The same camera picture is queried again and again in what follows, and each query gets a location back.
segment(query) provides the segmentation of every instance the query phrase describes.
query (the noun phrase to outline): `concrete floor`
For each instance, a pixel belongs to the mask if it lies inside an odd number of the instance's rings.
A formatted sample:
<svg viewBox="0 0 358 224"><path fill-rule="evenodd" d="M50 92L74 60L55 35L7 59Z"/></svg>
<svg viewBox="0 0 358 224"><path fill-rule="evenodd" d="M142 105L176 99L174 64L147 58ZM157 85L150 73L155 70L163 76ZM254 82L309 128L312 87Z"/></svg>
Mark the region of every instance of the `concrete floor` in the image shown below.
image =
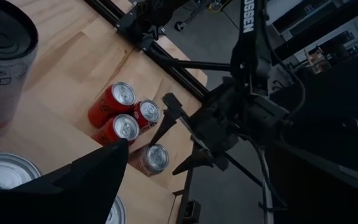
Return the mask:
<svg viewBox="0 0 358 224"><path fill-rule="evenodd" d="M233 0L225 12L239 26L240 0ZM238 40L239 31L223 13L204 10L181 32L173 25L185 20L190 11L178 9L173 19L165 26L167 36L191 60L229 62L231 51ZM208 76L207 88L212 90L221 84L226 72L204 71ZM254 148L248 142L240 142L229 154L262 179L259 160ZM258 207L262 201L262 189L230 164L222 172L217 168L200 167L195 169L191 183L190 199L201 204L201 224L264 222L264 213Z"/></svg>

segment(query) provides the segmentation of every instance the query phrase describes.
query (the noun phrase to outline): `tin can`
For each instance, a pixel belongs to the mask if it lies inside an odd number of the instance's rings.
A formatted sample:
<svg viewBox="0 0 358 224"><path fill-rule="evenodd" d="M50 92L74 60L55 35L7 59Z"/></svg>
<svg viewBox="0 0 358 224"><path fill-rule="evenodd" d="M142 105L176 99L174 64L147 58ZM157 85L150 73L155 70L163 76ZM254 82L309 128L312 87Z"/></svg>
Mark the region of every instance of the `tin can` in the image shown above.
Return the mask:
<svg viewBox="0 0 358 224"><path fill-rule="evenodd" d="M120 138L126 138L129 145L135 142L139 136L139 125L135 118L128 114L120 114L109 121L92 138L102 146L117 141Z"/></svg>
<svg viewBox="0 0 358 224"><path fill-rule="evenodd" d="M89 121L93 126L101 128L110 117L132 110L134 103L134 89L123 82L115 83L109 86L89 109Z"/></svg>
<svg viewBox="0 0 358 224"><path fill-rule="evenodd" d="M160 144L151 147L146 145L131 153L128 163L147 177L151 177L167 168L169 155L168 151Z"/></svg>
<svg viewBox="0 0 358 224"><path fill-rule="evenodd" d="M154 127L160 119L160 108L152 100L137 102L134 106L134 118L143 134Z"/></svg>
<svg viewBox="0 0 358 224"><path fill-rule="evenodd" d="M41 176L30 161L0 152L0 189L9 190Z"/></svg>
<svg viewBox="0 0 358 224"><path fill-rule="evenodd" d="M114 203L111 207L109 216L107 217L106 224L126 224L127 215L124 207L124 203L117 195Z"/></svg>
<svg viewBox="0 0 358 224"><path fill-rule="evenodd" d="M14 117L37 44L30 18L10 2L0 1L0 136Z"/></svg>

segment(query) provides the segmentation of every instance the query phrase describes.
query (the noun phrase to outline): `can lid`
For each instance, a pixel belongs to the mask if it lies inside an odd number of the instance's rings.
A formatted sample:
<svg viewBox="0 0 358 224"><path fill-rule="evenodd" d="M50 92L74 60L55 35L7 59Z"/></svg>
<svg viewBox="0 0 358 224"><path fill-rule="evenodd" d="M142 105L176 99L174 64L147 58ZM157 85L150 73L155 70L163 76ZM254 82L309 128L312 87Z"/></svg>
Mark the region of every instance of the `can lid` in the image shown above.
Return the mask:
<svg viewBox="0 0 358 224"><path fill-rule="evenodd" d="M142 101L140 112L147 121L157 122L160 119L160 108L152 100Z"/></svg>
<svg viewBox="0 0 358 224"><path fill-rule="evenodd" d="M30 161L0 152L0 189L9 190L40 176L40 172Z"/></svg>
<svg viewBox="0 0 358 224"><path fill-rule="evenodd" d="M134 89L124 83L117 82L111 88L111 93L114 99L116 99L122 105L133 105L136 100Z"/></svg>
<svg viewBox="0 0 358 224"><path fill-rule="evenodd" d="M128 141L135 140L140 131L135 118L128 114L117 115L113 122L113 128L118 137L126 138Z"/></svg>
<svg viewBox="0 0 358 224"><path fill-rule="evenodd" d="M0 1L0 60L27 55L37 45L34 23L15 5Z"/></svg>
<svg viewBox="0 0 358 224"><path fill-rule="evenodd" d="M106 224L125 224L126 223L126 211L124 203L117 195L114 203L111 207L109 216L107 217Z"/></svg>
<svg viewBox="0 0 358 224"><path fill-rule="evenodd" d="M156 170L164 170L169 163L168 151L160 144L155 144L147 151L150 165Z"/></svg>

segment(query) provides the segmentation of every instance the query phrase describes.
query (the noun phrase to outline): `red soda can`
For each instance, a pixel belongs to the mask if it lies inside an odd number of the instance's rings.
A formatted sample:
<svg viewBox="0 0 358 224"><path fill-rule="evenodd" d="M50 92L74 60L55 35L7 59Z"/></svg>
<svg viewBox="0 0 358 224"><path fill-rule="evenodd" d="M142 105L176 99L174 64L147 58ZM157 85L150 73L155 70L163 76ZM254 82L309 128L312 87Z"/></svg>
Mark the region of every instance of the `red soda can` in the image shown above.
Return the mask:
<svg viewBox="0 0 358 224"><path fill-rule="evenodd" d="M160 144L145 145L129 155L128 163L147 177L157 175L169 164L168 151Z"/></svg>
<svg viewBox="0 0 358 224"><path fill-rule="evenodd" d="M137 102L134 106L134 118L143 134L154 127L160 119L160 108L152 100Z"/></svg>
<svg viewBox="0 0 358 224"><path fill-rule="evenodd" d="M139 125L135 118L128 114L119 114L110 118L108 122L92 138L102 146L126 138L129 145L139 136Z"/></svg>
<svg viewBox="0 0 358 224"><path fill-rule="evenodd" d="M126 113L133 109L134 89L123 82L109 86L88 111L91 124L101 128L115 114Z"/></svg>

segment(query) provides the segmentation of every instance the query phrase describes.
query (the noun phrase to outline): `wheel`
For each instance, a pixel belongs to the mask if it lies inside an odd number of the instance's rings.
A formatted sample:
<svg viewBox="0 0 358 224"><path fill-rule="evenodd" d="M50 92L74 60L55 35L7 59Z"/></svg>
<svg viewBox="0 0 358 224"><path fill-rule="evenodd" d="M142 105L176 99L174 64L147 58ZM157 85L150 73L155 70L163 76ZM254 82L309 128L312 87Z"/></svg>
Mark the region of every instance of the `wheel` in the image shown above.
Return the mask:
<svg viewBox="0 0 358 224"><path fill-rule="evenodd" d="M184 22L177 22L175 23L175 29L177 31L182 31L185 28L186 24Z"/></svg>

